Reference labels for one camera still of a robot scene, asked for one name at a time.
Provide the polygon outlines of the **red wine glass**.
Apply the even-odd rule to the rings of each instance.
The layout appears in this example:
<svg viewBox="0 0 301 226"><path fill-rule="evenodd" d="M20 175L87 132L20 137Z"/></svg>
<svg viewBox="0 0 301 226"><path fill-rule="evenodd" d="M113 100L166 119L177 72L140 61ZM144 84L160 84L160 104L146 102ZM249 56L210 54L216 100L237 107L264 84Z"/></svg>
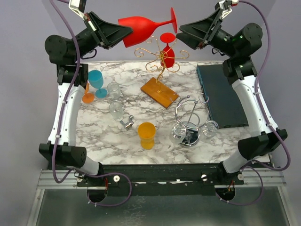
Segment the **red wine glass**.
<svg viewBox="0 0 301 226"><path fill-rule="evenodd" d="M118 19L121 26L130 27L133 32L123 39L126 48L146 41L154 31L163 25L172 24L174 33L177 33L177 20L174 8L170 8L171 19L164 22L154 22L142 16L130 16Z"/></svg>
<svg viewBox="0 0 301 226"><path fill-rule="evenodd" d="M166 44L161 51L161 65L165 68L171 68L175 63L175 53L169 44L175 41L175 35L173 33L166 32L160 36L160 40Z"/></svg>

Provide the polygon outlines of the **clear wine glass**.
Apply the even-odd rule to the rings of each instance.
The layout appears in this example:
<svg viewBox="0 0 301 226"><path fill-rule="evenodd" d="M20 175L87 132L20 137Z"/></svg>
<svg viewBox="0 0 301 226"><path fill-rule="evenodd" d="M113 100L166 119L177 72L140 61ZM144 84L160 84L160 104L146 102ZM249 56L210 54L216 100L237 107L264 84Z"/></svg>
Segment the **clear wine glass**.
<svg viewBox="0 0 301 226"><path fill-rule="evenodd" d="M123 120L123 106L120 102L114 101L109 105L109 110L116 121L121 121Z"/></svg>
<svg viewBox="0 0 301 226"><path fill-rule="evenodd" d="M119 84L116 82L111 82L110 84L108 84L107 90L109 96L112 97L113 99L118 99L121 95Z"/></svg>

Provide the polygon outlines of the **orange wine glass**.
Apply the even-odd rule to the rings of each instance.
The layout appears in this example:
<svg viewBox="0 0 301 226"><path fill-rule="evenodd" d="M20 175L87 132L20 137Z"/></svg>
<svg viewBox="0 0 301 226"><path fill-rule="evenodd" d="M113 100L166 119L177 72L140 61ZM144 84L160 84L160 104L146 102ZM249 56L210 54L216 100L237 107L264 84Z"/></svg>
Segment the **orange wine glass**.
<svg viewBox="0 0 301 226"><path fill-rule="evenodd" d="M89 82L87 82L86 88L85 88L85 93L82 97L82 102L86 103L86 104L93 102L94 98L95 98L93 93L89 93L89 89L90 89L90 85L89 85Z"/></svg>

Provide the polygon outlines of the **yellow wine glass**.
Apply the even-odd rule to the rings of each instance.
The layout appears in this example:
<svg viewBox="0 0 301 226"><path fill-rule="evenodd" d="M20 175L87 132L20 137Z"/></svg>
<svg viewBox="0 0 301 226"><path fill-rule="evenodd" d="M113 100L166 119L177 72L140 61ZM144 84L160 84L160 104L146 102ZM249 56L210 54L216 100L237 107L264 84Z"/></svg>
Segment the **yellow wine glass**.
<svg viewBox="0 0 301 226"><path fill-rule="evenodd" d="M144 149L151 149L155 145L154 137L156 127L150 122L144 122L138 127L138 135L141 140L141 146Z"/></svg>

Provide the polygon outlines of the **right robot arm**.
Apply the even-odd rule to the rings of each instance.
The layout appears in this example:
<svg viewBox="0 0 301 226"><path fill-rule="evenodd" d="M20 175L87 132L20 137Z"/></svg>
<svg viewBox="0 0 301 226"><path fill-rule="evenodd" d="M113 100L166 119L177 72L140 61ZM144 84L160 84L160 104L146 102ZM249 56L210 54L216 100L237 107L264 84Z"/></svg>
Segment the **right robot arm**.
<svg viewBox="0 0 301 226"><path fill-rule="evenodd" d="M179 27L176 38L193 50L207 45L227 55L222 64L223 73L232 86L243 107L251 136L239 140L238 150L219 165L217 181L223 185L233 180L233 174L256 158L273 152L280 145L288 151L284 141L287 131L280 129L269 113L259 85L259 73L251 55L262 46L262 29L258 24L248 23L235 35L222 29L224 14L229 10L218 7L209 17Z"/></svg>

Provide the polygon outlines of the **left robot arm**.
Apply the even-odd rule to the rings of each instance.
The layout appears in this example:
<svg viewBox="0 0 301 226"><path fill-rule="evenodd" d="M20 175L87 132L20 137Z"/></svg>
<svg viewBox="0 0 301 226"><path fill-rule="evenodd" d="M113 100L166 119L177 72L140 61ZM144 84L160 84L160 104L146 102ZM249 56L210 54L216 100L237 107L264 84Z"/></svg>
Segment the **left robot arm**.
<svg viewBox="0 0 301 226"><path fill-rule="evenodd" d="M76 123L80 103L88 80L88 65L80 63L82 56L100 46L110 49L133 32L127 26L108 23L94 12L84 15L86 29L71 39L50 35L45 50L56 65L58 103L53 128L39 153L52 166L75 168L88 174L89 182L99 186L104 182L101 163L90 159L84 147L76 146Z"/></svg>

